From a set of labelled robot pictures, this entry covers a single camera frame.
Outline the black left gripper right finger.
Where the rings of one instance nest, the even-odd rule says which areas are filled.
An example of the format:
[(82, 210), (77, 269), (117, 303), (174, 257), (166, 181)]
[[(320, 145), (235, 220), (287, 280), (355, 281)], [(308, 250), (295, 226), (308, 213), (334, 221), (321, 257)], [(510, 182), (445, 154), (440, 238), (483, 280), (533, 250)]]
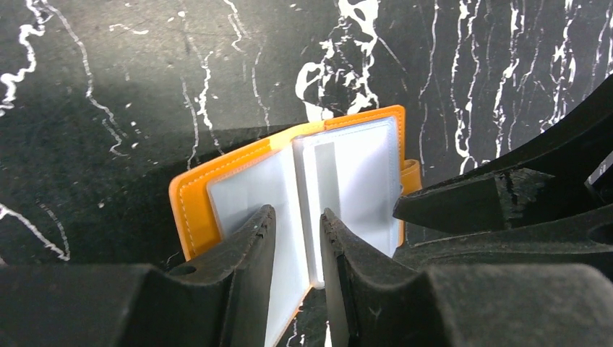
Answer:
[(413, 270), (320, 218), (333, 346), (610, 346), (612, 279), (562, 264)]

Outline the orange leather card holder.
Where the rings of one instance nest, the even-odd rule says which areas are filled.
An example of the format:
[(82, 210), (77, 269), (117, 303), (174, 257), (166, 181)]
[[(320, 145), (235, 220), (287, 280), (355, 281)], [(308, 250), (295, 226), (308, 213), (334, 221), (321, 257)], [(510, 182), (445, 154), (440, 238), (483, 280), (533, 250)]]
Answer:
[(266, 346), (280, 340), (308, 292), (325, 285), (319, 232), (325, 209), (387, 256), (403, 243), (393, 208), (400, 196), (421, 188), (419, 162), (405, 157), (405, 129), (399, 105), (300, 124), (171, 181), (187, 260), (228, 239), (261, 206), (274, 207)]

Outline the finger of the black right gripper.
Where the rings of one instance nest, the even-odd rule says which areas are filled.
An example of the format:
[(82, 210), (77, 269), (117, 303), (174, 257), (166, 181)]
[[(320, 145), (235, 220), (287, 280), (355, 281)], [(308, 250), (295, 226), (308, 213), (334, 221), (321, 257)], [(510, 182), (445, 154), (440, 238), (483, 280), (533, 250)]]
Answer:
[(403, 245), (395, 260), (413, 270), (428, 265), (579, 263), (612, 279), (612, 205), (512, 230)]
[(468, 173), (398, 199), (393, 216), (464, 234), (544, 223), (612, 203), (612, 78), (553, 127)]

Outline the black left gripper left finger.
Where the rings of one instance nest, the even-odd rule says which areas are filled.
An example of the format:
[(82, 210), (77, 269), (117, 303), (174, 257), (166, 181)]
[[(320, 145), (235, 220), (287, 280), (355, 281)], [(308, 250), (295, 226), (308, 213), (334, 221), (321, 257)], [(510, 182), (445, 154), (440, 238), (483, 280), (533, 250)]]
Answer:
[(5, 266), (3, 346), (262, 346), (276, 215), (165, 273), (151, 265)]

